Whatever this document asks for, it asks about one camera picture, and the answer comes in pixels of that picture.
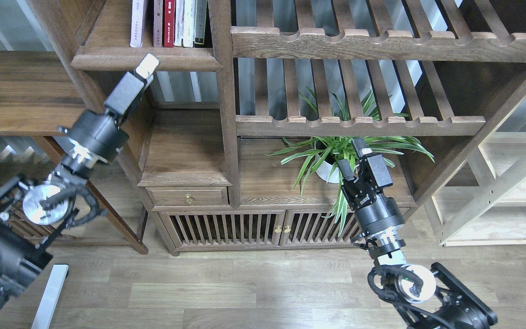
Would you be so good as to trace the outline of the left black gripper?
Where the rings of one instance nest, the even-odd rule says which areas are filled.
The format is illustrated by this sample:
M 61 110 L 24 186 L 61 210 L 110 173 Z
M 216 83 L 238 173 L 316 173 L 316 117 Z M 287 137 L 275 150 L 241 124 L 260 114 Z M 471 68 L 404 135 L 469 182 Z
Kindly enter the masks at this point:
M 104 102 L 105 115 L 86 110 L 71 128 L 57 127 L 73 144 L 68 152 L 70 158 L 85 166 L 94 166 L 99 160 L 104 163 L 115 160 L 129 139 L 121 125 L 140 106 L 141 97 L 152 83 L 158 65 L 159 59 L 148 53 L 132 73 L 123 75 L 109 94 Z

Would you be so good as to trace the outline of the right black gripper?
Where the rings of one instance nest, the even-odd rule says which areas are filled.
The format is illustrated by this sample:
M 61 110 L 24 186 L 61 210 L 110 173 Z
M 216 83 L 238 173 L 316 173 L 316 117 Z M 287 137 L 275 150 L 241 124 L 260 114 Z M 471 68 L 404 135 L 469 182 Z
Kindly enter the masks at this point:
M 361 137 L 354 138 L 352 145 L 359 159 L 359 177 L 364 182 L 356 179 L 347 159 L 338 160 L 337 165 L 343 193 L 363 236 L 369 238 L 386 229 L 402 227 L 405 220 L 396 201 L 382 191 L 393 185 L 384 157 L 373 152 Z

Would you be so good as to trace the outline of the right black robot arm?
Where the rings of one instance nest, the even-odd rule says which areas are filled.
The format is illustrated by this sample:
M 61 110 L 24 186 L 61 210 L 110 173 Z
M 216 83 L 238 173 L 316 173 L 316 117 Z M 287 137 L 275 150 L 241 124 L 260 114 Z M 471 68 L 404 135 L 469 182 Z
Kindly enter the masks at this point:
M 383 189 L 393 184 L 381 154 L 363 138 L 352 140 L 358 156 L 358 176 L 348 160 L 338 161 L 342 192 L 361 229 L 352 242 L 374 260 L 368 285 L 384 302 L 392 304 L 410 329 L 488 329 L 498 321 L 480 298 L 444 266 L 430 268 L 406 262 L 405 242 L 397 230 L 404 224 L 395 200 Z

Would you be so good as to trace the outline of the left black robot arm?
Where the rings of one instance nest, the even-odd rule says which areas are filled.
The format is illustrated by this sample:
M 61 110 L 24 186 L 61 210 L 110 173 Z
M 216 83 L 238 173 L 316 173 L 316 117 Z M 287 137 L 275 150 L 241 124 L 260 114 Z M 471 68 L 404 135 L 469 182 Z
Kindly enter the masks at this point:
M 139 106 L 154 79 L 159 59 L 147 54 L 132 71 L 123 75 L 105 100 L 105 111 L 82 112 L 72 127 L 58 127 L 72 144 L 61 162 L 40 184 L 16 175 L 0 187 L 0 310 L 10 297 L 18 297 L 52 260 L 47 248 L 68 228 L 103 217 L 102 208 L 86 186 L 96 163 L 110 163 L 123 150 L 129 135 L 121 126 Z M 30 223 L 57 227 L 34 244 L 13 231 L 10 216 L 21 204 Z

